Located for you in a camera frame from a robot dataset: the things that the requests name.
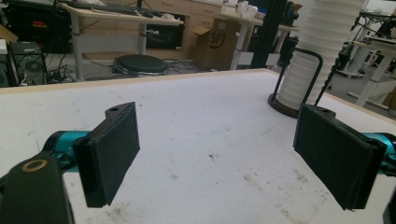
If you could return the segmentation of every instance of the cardboard box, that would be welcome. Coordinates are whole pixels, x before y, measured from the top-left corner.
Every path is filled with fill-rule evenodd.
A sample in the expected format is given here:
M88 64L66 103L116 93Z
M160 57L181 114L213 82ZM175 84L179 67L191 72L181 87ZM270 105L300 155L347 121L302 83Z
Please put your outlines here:
M235 21L214 19L212 29L197 26L192 31L198 35L193 61L200 69L230 70L241 25Z
M17 41L18 37L12 34L6 27L0 25L0 38L5 39L7 43Z
M396 87L395 87L395 89L393 89L393 91L388 93L384 102L382 102L382 105L387 105L391 109L396 109Z
M298 10L300 10L300 8L302 8L303 5L301 4L294 4L294 12L298 12Z

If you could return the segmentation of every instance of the white cable spool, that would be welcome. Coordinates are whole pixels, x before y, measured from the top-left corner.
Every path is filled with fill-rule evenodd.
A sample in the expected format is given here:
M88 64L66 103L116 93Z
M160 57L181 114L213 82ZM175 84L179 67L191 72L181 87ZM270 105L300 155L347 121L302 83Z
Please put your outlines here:
M320 54L323 66L307 99L314 104L324 81L330 74L350 27L359 15L364 0L315 0L296 48ZM316 57L294 52L276 99L284 106L298 110L318 66Z

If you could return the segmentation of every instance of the metal stand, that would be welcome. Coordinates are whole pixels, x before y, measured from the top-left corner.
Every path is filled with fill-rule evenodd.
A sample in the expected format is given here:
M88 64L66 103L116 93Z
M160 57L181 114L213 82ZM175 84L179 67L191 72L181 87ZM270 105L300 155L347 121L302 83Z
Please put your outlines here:
M275 109L276 111L280 112L281 114L284 114L284 115L286 115L286 116L289 116L289 117L292 117L292 118L297 119L298 113L299 113L298 110L295 110L295 109L289 108L289 107L287 107L287 106L285 106L285 105L282 105L282 104L276 99L277 90L279 89L280 82L281 82L281 80L282 80L282 77L283 77L283 75L284 75L284 73L285 73L286 68L288 67L288 65L289 65L289 63L290 63L290 59L291 59L292 53L293 53L294 51L300 51L301 53L305 53L305 54L308 54L308 55L312 55L312 56L318 58L318 61L319 61L317 70L316 70L314 76L312 77L311 83L309 84L308 90L307 90L306 93L305 93L305 96L304 96L304 99L303 99L303 101L302 101L302 104L305 104L306 100L307 100L308 97L309 97L309 94L310 94L311 91L312 91L312 88L314 87L315 82L317 81L317 78L318 78L320 69L321 69L321 67L322 67L322 65L323 65L323 59L322 59L322 57L321 57L318 53L315 53L315 52L310 51L310 50L307 50L307 49L297 49L297 48L294 48L294 49L289 50L288 57L287 57L287 62L285 63L285 65L284 65L283 68L282 68L282 71L281 71L280 74L279 74L279 79L277 80L274 93L273 93L273 94L270 94L270 96L269 96L269 98L268 98L268 104L269 104L273 109ZM319 97L318 97L318 99L317 99L315 105L318 104L318 100L320 99L320 97L321 97L321 95L323 94L323 92L326 90L325 88L327 87L327 85L329 85L330 80L331 80L331 78L332 78L332 75L333 75L333 71L331 72L331 76L326 80L326 82L325 82L325 87L322 88L322 90L321 90L321 92L320 92L320 95L319 95Z
M280 24L286 6L286 0L271 0L267 8L258 45L254 50L250 68L265 68L268 56L272 53L273 41L276 37L277 27Z

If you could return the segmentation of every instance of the white tabletop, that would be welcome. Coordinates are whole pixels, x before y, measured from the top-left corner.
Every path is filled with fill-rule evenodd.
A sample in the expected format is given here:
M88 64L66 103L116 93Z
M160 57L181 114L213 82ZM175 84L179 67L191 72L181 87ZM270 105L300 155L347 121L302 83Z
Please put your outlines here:
M130 15L122 15L122 14L94 12L87 9L70 7L66 4L61 4L61 7L66 9L68 12L78 15L80 17L97 19L97 20L132 21L139 23L161 24L161 25L180 25L184 23L183 21L166 20L162 18L147 18L143 16L130 16Z
M0 89L0 175L60 130L91 130L113 105L136 102L141 150L111 206L85 205L78 174L64 180L82 223L382 223L394 190L379 175L366 209L343 211L294 151L296 119L267 104L265 69ZM396 122L324 95L359 132L396 135Z
M278 25L277 29L280 31L287 31L287 32L291 32L291 31L298 32L301 30L301 28L298 26L286 26L286 25Z
M245 19L245 18L240 17L236 13L230 14L230 13L219 12L219 16L223 17L223 18L226 18L227 20L230 20L230 21L237 21L237 22L240 22L240 23L262 26L262 20L259 20L259 19Z

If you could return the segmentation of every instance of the wire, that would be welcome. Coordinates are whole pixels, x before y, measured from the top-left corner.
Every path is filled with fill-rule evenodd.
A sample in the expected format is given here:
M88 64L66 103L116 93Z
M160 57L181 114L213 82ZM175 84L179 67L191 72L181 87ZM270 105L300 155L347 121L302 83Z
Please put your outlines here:
M79 30L80 30L80 31L85 30L85 29L87 29L88 27L93 26L93 25L95 25L95 24L98 23L98 22L99 22L99 21L94 21L93 23L91 23L91 24L89 24L89 25L86 25L86 26L84 26L84 27L82 27L82 28L79 28Z
M20 86L27 86L27 84L24 83L26 81L26 78L27 78L27 73L23 73L23 80L21 81Z
M54 0L53 1L53 10L52 10L52 19L53 19L53 24L57 24L57 21L56 21L56 18L57 18L57 7L58 7L58 5L60 5L61 3L58 3L58 1L57 0ZM58 32L58 26L56 26L56 25L53 25L53 33L55 34L55 36L56 36L56 40L55 41L52 41L51 43L52 43L52 46L51 46L51 49L49 49L48 50L48 52L50 52L51 50L52 50L52 48L54 47L54 45L55 45L55 43L59 43L59 46L61 47L61 51L64 53L63 54L63 57L61 58L61 60L59 61L59 64L58 64L58 71L57 71L57 77L58 77L58 81L60 81L60 82L62 82L63 80L65 80L65 73L64 73L64 76L63 77L61 77L61 69L63 68L63 66L62 66L62 64L63 64L63 61L64 61L64 58L66 57L66 52L67 52L67 50L64 48L64 43L63 43L63 38L59 35L59 32Z
M52 57L50 58L49 63L46 65L46 67L49 67L49 66L50 66L50 64L52 63L53 57L55 57L55 54L54 54L54 53L52 54Z
M366 18L364 18L364 24L365 25L367 25L367 19ZM356 33L356 35L355 35L355 38L353 38L353 40L356 40L356 38L358 37L358 34L359 34L359 32L361 31L361 29L363 29L363 27L361 27L360 29L359 29L359 31Z
M203 70L196 67L193 63L190 62L183 62L183 61L173 61L169 62L169 70L177 72L179 74L188 74L188 73L200 73Z
M102 65L94 65L94 66L89 67L89 68L87 69L87 71L84 73L84 76L87 75L87 74L91 71L92 68L94 68L94 67L101 67L101 66L102 66Z
M360 73L361 69L359 68L358 64L353 59L350 59L350 61L355 64L355 66L358 70L357 77L361 77L361 73Z
M360 26L364 27L365 29L367 29L367 30L369 30L369 31L372 31L372 32L374 32L374 33L376 33L376 34L381 34L381 35L383 35L383 36L385 36L385 37L387 37L387 38L396 39L395 37L393 37L393 36L391 36L391 35L385 35L385 34L379 33L378 31L375 31L375 30L373 30L373 29L371 29L371 28L369 28L369 27L367 27L367 26L361 24L360 22L358 22L358 24L359 24Z
M85 80L86 81L99 81L99 80L109 80L112 78L119 78L119 77L131 77L131 76L129 76L127 74L122 74L122 75L114 76L114 77L88 77L88 78L85 78Z
M63 65L61 69L63 70L62 72L60 71L59 68L52 69L48 71L47 75L47 81L48 83L61 83L64 82L68 77L66 74L73 72L70 69L67 69L67 64Z
M95 63L97 65L101 65L101 66L104 66L104 67L113 67L113 65L108 65L108 64L94 62L92 59L88 58L87 55L85 55L85 54L84 54L84 58L87 59L88 61L90 61L91 63Z
M127 6L131 6L131 5L134 5L134 4L137 4L137 2L132 2L130 4L127 4Z
M143 0L143 2L148 6L149 9L151 9L151 6L146 2L146 0Z

